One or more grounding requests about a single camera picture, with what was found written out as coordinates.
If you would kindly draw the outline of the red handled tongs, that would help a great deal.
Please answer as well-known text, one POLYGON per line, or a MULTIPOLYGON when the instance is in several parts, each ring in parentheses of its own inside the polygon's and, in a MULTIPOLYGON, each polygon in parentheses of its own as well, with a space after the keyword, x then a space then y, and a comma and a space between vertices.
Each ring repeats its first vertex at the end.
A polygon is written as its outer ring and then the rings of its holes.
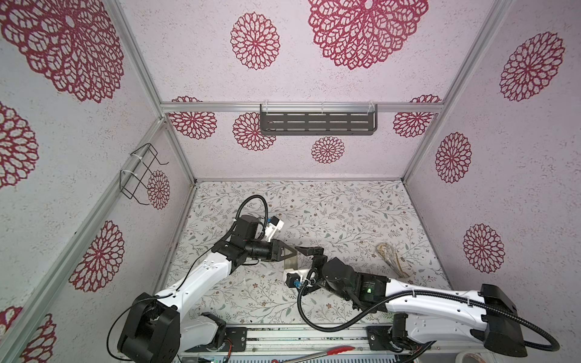
POLYGON ((286 360, 287 363, 297 363, 297 362, 304 362, 309 360, 314 360, 318 358, 323 358, 331 355, 338 355, 344 352, 351 352, 354 351, 356 348, 354 346, 338 346, 323 352, 316 352, 309 355, 300 356, 294 359, 286 360))

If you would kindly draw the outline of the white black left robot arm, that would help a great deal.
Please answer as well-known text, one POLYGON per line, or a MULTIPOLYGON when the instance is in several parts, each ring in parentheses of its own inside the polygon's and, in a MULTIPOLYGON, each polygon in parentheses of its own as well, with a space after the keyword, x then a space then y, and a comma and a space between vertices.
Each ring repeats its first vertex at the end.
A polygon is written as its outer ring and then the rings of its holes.
POLYGON ((261 233, 259 219, 243 215, 218 240, 186 276, 168 288, 150 295, 137 296, 122 313, 126 319, 117 342, 120 360, 132 362, 171 362, 189 349, 231 349, 226 323, 212 313, 203 312, 196 319, 184 318, 201 298, 227 279, 248 260, 280 262, 295 257, 295 252, 275 239, 284 222, 268 219, 261 233))

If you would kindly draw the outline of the white universal AC remote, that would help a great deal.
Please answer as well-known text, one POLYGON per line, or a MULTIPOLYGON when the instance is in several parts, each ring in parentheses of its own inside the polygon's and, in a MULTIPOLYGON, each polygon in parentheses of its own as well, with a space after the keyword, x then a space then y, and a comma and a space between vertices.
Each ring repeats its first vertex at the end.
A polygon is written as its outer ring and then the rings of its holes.
POLYGON ((286 272, 293 272, 299 269, 300 254, 298 252, 287 253, 284 256, 284 270, 286 272))

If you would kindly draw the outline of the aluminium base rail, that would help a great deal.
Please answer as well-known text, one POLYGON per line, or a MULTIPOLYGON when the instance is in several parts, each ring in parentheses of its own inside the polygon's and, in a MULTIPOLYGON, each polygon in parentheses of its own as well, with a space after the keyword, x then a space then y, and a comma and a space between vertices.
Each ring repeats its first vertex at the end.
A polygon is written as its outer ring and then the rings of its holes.
MULTIPOLYGON (((228 362, 280 362, 305 355, 329 350, 339 346, 355 349, 338 355, 328 355, 306 362, 396 362, 397 353, 388 350, 372 350, 372 339, 367 335, 367 325, 354 325, 339 333, 323 333, 308 325, 231 325, 229 328, 246 328, 246 335, 240 339, 245 350, 232 352, 228 362)), ((456 357, 461 352, 482 350, 476 343, 442 341, 434 343, 420 358, 435 355, 436 358, 456 357)), ((201 358, 211 362, 223 362, 224 352, 184 352, 174 362, 201 362, 201 358)))

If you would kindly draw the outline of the grey slotted wall shelf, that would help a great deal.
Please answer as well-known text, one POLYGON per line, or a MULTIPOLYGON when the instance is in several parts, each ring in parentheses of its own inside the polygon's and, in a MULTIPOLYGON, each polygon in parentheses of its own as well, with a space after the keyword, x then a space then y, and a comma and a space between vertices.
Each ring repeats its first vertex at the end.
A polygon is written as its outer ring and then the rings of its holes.
POLYGON ((362 112, 269 110, 260 105, 260 131, 265 136, 372 136, 378 112, 372 105, 362 112))

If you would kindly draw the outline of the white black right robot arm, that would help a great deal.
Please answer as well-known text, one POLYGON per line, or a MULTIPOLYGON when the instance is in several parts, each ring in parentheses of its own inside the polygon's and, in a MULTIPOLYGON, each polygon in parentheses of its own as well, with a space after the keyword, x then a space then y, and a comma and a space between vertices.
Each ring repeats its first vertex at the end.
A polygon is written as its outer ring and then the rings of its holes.
POLYGON ((527 356, 516 305, 496 285, 479 290, 448 291, 423 288, 387 276, 356 272, 338 258, 329 259, 321 247, 301 248, 312 258, 308 269, 284 270, 285 284, 306 296, 326 290, 351 303, 364 317, 390 312, 390 349, 401 352, 433 341, 482 343, 485 349, 515 358, 527 356))

